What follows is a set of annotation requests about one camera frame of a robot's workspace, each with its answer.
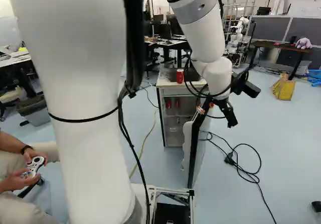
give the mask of game controller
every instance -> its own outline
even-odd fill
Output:
[[[21,177],[24,179],[35,177],[39,168],[42,167],[44,164],[45,164],[44,157],[42,156],[34,157],[30,163],[27,163],[27,167],[29,168],[29,171],[22,173]]]

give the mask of floor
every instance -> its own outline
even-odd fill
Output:
[[[153,82],[156,74],[151,75],[150,82]],[[292,101],[280,101],[269,89],[278,76],[251,71],[249,79],[262,89],[259,97],[251,99],[245,94],[232,94],[230,102],[239,124],[228,129],[225,120],[212,120],[211,131],[224,137],[232,146],[247,143],[260,153],[263,162],[258,174],[260,185],[278,224],[321,223],[321,217],[314,214],[309,205],[311,201],[321,199],[321,144],[318,135],[321,89],[298,81]],[[156,89],[149,87],[147,90],[150,100],[157,104]],[[125,124],[137,151],[153,124],[154,112],[155,108],[143,90],[134,99],[124,101]],[[37,128],[31,125],[20,127],[22,119],[18,114],[11,114],[4,123],[0,123],[1,128],[26,143],[55,139],[51,124]],[[214,142],[228,151],[219,139],[214,139]],[[122,144],[127,167],[131,170],[133,156],[125,140]],[[240,148],[239,154],[239,162],[246,169],[257,168],[258,160],[253,152]],[[147,183],[169,188],[185,187],[180,171],[181,159],[181,149],[163,147],[159,115],[156,113],[156,127],[147,140],[141,159]],[[223,160],[221,152],[208,143],[194,186],[195,223],[273,223],[257,186],[242,180]],[[67,208],[60,164],[49,164],[42,169],[42,174],[50,182],[53,216],[66,223]],[[138,172],[131,181],[141,183]]]

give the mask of yellow cable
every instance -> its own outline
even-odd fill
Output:
[[[143,153],[143,151],[144,151],[144,145],[145,145],[145,143],[146,143],[146,140],[147,140],[147,138],[149,137],[149,135],[151,134],[151,132],[152,132],[152,130],[154,129],[155,125],[156,125],[156,113],[157,113],[157,110],[155,110],[155,113],[154,113],[154,124],[153,124],[152,128],[150,129],[150,131],[148,132],[148,134],[145,136],[144,141],[142,142],[142,146],[141,146],[140,153],[139,153],[139,157],[138,157],[139,160],[140,160],[140,158],[141,158],[141,156],[142,156],[142,153]],[[132,175],[134,174],[136,168],[137,168],[137,163],[135,164],[133,170],[131,171],[129,178],[132,177]]]

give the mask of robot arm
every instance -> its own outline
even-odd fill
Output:
[[[70,222],[128,223],[137,203],[115,113],[126,55],[124,1],[11,1],[51,113]],[[232,64],[222,58],[217,0],[169,2],[196,70],[211,94],[220,93],[231,82]]]
[[[197,72],[205,78],[211,94],[231,83],[232,63],[222,58],[225,39],[218,0],[168,0],[193,51]],[[229,91],[217,98],[227,98]]]

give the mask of person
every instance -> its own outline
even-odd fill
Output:
[[[37,206],[17,197],[12,191],[35,184],[40,178],[23,179],[20,174],[28,171],[26,163],[35,156],[48,162],[59,160],[55,142],[26,145],[0,130],[0,223],[1,224],[58,224],[52,216]]]

